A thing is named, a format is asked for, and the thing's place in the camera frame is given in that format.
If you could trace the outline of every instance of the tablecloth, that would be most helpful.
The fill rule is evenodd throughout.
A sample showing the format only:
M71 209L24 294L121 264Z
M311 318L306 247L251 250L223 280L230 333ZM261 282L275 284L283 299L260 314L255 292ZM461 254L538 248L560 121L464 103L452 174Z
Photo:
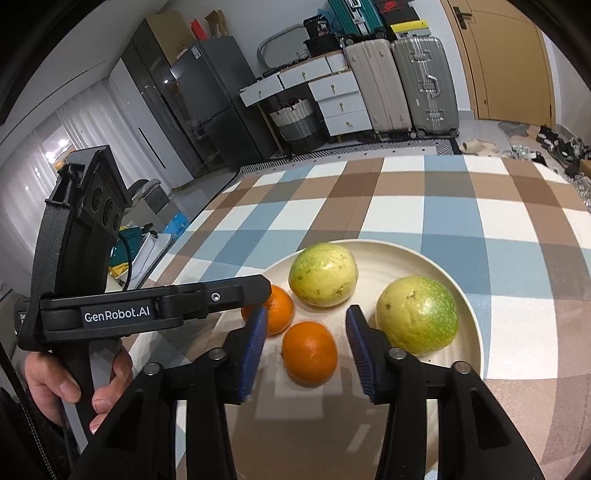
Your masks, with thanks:
M486 384L547 479L564 478L591 440L591 218L571 185L539 164L469 156L251 174L195 219L146 286L254 274L343 238L403 245L456 280L478 318ZM128 339L136 367L192 361L217 318Z

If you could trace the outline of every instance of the beige plate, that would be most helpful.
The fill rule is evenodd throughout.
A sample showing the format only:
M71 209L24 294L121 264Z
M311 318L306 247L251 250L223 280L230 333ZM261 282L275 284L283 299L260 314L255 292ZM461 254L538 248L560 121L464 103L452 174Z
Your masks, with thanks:
M421 358L446 367L470 363L482 376L482 338L476 316L460 287L435 263L404 247L369 240L335 242L348 248L359 267L353 296L333 309L313 309L291 292L287 277L297 253L263 272L294 299L294 323L315 320L332 332L339 365L324 385L301 387L289 379L281 358L283 335L268 338L255 387L240 407L229 406L228 429L236 469L245 480L316 480L374 478L384 437L388 407L376 407L363 394L345 333L345 311L361 306L370 325L384 288L408 275L443 283L456 301L460 328L451 345ZM239 310L218 321L209 348L221 346L230 330L243 325ZM427 471L437 461L437 405L428 401Z

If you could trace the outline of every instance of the drawer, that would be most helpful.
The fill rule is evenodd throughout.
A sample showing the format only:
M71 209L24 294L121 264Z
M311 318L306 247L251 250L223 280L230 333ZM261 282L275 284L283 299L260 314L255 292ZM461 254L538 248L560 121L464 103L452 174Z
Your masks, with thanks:
M366 110L365 102L359 92L347 93L318 102L324 118L343 115L343 113L362 112Z
M328 61L329 65L330 65L330 69L334 73L342 72L343 70L346 70L349 68L347 66L347 61L345 60L345 55L343 55L342 53L328 55L326 57L326 60Z
M307 61L287 69L279 74L279 78L283 86L288 89L300 83L309 82L311 80L330 75L332 71L326 61L326 58L321 57L316 60Z
M316 100L324 100L345 93L358 92L359 86L353 72L345 72L310 82L310 90Z
M324 119L331 136L350 134L352 132L362 132L371 130L371 121L367 111L345 113L344 115L331 116Z
M283 85L279 81L279 77L271 75L266 79L259 80L254 85L250 85L250 87L246 87L240 94L240 98L242 98L244 105L251 106L282 91Z

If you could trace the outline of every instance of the green fruit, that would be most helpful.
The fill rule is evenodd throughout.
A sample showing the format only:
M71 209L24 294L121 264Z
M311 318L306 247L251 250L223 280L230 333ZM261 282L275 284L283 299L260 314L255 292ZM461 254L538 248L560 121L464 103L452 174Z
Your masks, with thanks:
M413 355L440 350L457 334L456 302L447 288L431 278L392 282L380 295L375 316L390 344Z
M308 305L333 307L355 291L359 271L355 257L336 244L315 244L293 262L289 283L293 293Z

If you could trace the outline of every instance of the gray suitcase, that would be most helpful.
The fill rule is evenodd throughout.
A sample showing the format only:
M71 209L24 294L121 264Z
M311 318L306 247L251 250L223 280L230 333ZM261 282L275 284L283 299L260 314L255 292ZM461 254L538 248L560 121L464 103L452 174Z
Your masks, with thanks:
M368 40L346 47L345 52L374 131L409 131L413 123L390 42Z
M392 52L418 137L428 132L456 138L460 126L456 91L441 40L403 38L392 44Z

